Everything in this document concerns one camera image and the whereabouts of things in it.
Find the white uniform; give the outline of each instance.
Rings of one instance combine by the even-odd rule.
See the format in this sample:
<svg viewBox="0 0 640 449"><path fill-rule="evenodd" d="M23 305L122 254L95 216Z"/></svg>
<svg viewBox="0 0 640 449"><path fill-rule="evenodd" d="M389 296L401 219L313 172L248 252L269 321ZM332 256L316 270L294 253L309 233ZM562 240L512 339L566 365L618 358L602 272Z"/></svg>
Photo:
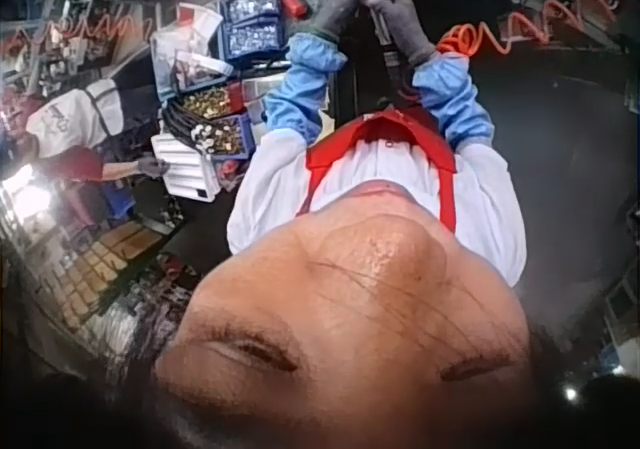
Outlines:
<svg viewBox="0 0 640 449"><path fill-rule="evenodd" d="M236 254L292 220L309 187L307 144L293 130L268 133L251 162L228 224ZM527 258L524 222L506 161L491 147L470 144L456 154L456 238L487 259L514 286ZM385 179L408 191L430 213L440 213L439 179L422 149L407 143L358 142L336 162L316 191L317 211L363 182Z"/></svg>
<svg viewBox="0 0 640 449"><path fill-rule="evenodd" d="M115 83L101 79L87 90L97 99L109 134L120 134L124 120ZM93 103L79 89L56 97L34 112L27 120L26 130L38 138L40 158L57 156L73 146L93 148L107 138Z"/></svg>

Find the gray glove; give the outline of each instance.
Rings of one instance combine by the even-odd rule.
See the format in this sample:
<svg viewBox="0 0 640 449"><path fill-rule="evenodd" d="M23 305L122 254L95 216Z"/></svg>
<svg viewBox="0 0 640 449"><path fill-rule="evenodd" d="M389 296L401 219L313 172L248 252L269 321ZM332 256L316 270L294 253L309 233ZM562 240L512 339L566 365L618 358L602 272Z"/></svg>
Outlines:
<svg viewBox="0 0 640 449"><path fill-rule="evenodd" d="M162 177L169 170L169 163L155 157L138 159L138 171L149 177Z"/></svg>
<svg viewBox="0 0 640 449"><path fill-rule="evenodd" d="M358 0L327 0L313 19L310 32L337 43L358 6Z"/></svg>
<svg viewBox="0 0 640 449"><path fill-rule="evenodd" d="M427 62L435 53L436 47L422 30L412 0L360 1L384 17L396 46L413 67Z"/></svg>

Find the orange coiled hose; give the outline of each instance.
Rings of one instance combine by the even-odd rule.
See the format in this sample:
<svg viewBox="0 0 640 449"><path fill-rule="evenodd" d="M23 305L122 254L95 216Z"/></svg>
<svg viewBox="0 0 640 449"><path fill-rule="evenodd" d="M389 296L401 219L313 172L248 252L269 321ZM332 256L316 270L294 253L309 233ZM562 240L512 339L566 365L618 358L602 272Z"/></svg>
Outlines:
<svg viewBox="0 0 640 449"><path fill-rule="evenodd" d="M440 52L459 52L465 56L473 57L478 53L486 38L486 40L493 44L500 54L506 56L512 49L511 36L515 33L516 24L523 26L524 29L528 30L528 32L540 41L540 43L549 44L551 41L551 19L565 17L565 20L569 25L580 31L584 30L583 1L584 0L575 0L574 11L572 11L558 0L546 0L541 13L541 27L538 27L531 19L521 12L512 12L508 17L508 38L504 45L496 39L488 24L481 22L478 27L473 24L461 24L454 26L442 37L437 48ZM609 8L609 3L605 0L594 1L602 6L603 13L609 22L614 22L616 16Z"/></svg>

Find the red apron strap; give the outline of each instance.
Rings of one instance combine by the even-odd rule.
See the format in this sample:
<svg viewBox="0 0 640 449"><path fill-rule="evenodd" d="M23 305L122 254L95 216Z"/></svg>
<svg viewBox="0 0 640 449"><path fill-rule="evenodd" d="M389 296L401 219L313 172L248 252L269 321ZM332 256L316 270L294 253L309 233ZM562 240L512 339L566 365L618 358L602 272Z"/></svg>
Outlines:
<svg viewBox="0 0 640 449"><path fill-rule="evenodd" d="M415 118L394 109L380 112L368 118L358 118L307 151L307 169L311 172L311 179L307 197L298 215L309 212L313 196L329 173L333 163L342 159L359 140L373 136L374 139L395 140L397 138L406 141L408 140L407 135L411 136L409 142L419 146L425 152L427 159L438 169L440 222L455 233L456 209L453 175L456 172L456 161L453 151L437 131L430 130Z"/></svg>

